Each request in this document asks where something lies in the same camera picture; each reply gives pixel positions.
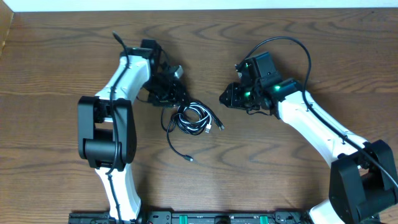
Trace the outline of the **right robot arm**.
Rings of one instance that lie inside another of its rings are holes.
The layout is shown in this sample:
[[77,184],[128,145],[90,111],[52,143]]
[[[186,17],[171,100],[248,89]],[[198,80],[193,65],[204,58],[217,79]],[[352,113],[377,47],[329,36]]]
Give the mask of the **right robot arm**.
[[220,103],[247,113],[274,115],[297,130],[330,167],[328,199],[308,211],[312,223],[365,223],[397,205],[397,172],[392,149],[346,129],[314,102],[303,85],[283,79],[269,53],[235,66]]

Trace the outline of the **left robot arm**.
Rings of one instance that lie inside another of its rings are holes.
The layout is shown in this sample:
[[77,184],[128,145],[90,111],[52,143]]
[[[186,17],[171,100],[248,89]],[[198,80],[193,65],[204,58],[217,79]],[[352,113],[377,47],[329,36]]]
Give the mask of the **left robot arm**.
[[141,89],[154,106],[186,105],[189,97],[180,81],[183,69],[161,62],[165,54],[155,41],[124,46],[119,66],[95,96],[78,102],[78,153],[100,177],[113,223],[144,223],[132,161],[137,148],[132,105]]

